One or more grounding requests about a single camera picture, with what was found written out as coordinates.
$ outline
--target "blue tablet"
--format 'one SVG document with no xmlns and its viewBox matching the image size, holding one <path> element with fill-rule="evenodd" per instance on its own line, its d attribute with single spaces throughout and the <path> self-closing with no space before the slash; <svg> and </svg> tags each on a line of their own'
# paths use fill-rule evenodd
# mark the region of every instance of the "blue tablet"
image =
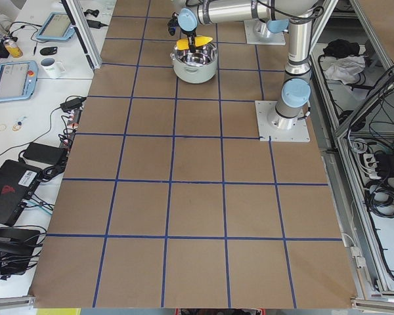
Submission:
<svg viewBox="0 0 394 315">
<path fill-rule="evenodd" d="M 37 76 L 38 66 L 35 61 L 0 64 L 0 102 L 30 98 Z"/>
<path fill-rule="evenodd" d="M 74 34 L 74 28 L 66 13 L 52 12 L 36 38 L 40 41 L 67 41 Z"/>
</svg>

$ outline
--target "label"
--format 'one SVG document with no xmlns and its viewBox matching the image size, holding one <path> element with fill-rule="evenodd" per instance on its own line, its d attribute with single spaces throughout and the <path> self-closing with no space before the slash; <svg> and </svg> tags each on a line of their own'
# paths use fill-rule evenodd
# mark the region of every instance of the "label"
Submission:
<svg viewBox="0 0 394 315">
<path fill-rule="evenodd" d="M 31 182 L 34 180 L 34 178 L 37 176 L 37 173 L 33 171 L 26 171 L 24 176 L 19 180 L 19 185 L 29 187 Z"/>
</svg>

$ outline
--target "light blue cap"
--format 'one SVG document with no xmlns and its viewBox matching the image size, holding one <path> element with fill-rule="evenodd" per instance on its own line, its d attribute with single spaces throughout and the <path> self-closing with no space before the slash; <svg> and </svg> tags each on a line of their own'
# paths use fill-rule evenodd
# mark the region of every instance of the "light blue cap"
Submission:
<svg viewBox="0 0 394 315">
<path fill-rule="evenodd" d="M 197 17 L 190 9 L 183 8 L 178 15 L 178 24 L 184 31 L 191 32 L 197 27 Z"/>
<path fill-rule="evenodd" d="M 283 32 L 289 26 L 289 20 L 268 20 L 267 28 L 272 33 L 280 33 Z"/>
<path fill-rule="evenodd" d="M 289 107 L 298 108 L 303 106 L 311 95 L 311 88 L 302 79 L 287 81 L 282 89 L 282 99 Z"/>
</svg>

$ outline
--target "mounting plate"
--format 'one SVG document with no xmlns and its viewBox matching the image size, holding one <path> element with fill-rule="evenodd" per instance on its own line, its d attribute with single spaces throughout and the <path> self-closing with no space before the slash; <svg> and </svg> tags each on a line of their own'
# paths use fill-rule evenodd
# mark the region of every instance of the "mounting plate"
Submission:
<svg viewBox="0 0 394 315">
<path fill-rule="evenodd" d="M 261 38 L 254 33 L 254 26 L 257 20 L 244 21 L 245 35 L 247 37 L 247 44 L 253 45 L 281 45 L 286 44 L 283 33 L 271 34 L 269 38 Z"/>
<path fill-rule="evenodd" d="M 310 138 L 305 120 L 298 120 L 290 130 L 277 129 L 267 121 L 267 113 L 276 106 L 276 103 L 270 100 L 255 101 L 260 141 L 269 141 L 271 138 L 273 142 L 309 142 Z"/>
</svg>

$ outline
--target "cup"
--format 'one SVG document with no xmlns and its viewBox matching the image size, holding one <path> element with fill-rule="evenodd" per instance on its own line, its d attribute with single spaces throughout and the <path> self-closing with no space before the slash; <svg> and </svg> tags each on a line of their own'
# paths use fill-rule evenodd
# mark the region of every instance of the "cup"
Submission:
<svg viewBox="0 0 394 315">
<path fill-rule="evenodd" d="M 63 72 L 66 72 L 63 63 L 61 61 L 56 61 L 54 58 L 43 59 L 41 61 L 41 66 L 51 79 L 57 79 L 61 77 Z"/>
</svg>

